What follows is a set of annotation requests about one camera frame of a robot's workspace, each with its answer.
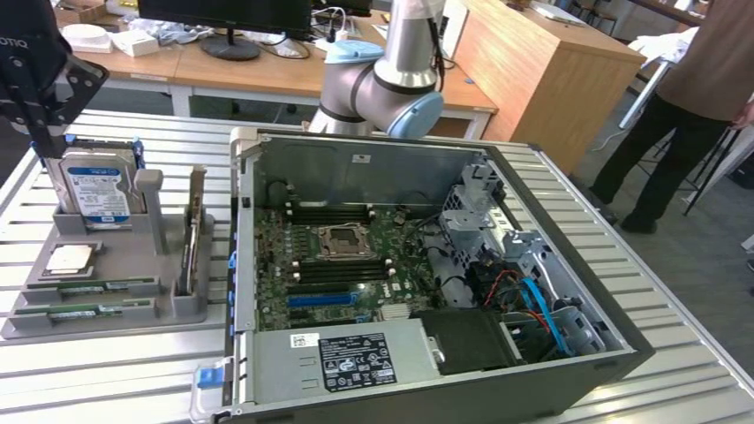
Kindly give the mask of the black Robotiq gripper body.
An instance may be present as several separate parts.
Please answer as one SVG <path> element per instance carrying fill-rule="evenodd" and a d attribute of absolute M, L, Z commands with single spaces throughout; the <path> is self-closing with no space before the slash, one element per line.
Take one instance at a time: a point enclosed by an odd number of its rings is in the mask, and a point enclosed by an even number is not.
<path fill-rule="evenodd" d="M 13 89 L 30 81 L 43 103 L 66 103 L 55 88 L 67 70 L 71 50 L 58 32 L 47 1 L 1 2 L 1 87 Z"/>

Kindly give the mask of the person's hand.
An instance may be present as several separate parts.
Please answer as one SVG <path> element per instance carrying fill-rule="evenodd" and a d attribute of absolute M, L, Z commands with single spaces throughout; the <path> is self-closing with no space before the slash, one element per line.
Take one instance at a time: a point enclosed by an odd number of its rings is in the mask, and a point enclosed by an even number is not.
<path fill-rule="evenodd" d="M 754 101 L 749 101 L 743 107 L 740 113 L 731 121 L 731 127 L 736 130 L 743 129 L 754 122 Z"/>

